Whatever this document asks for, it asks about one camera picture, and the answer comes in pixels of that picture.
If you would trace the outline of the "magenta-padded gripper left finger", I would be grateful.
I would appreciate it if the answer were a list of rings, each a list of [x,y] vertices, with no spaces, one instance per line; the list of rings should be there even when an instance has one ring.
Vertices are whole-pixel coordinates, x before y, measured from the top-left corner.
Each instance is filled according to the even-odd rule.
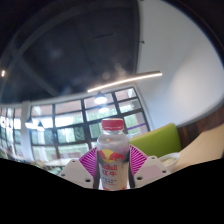
[[[71,159],[58,176],[84,188],[98,189],[100,174],[97,148],[91,149],[79,159]]]

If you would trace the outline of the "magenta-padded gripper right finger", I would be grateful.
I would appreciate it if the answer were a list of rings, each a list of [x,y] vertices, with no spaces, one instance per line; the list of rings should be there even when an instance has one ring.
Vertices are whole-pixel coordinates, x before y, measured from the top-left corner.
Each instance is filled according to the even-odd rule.
[[[170,174],[156,156],[147,156],[133,145],[129,146],[129,185],[140,188]]]

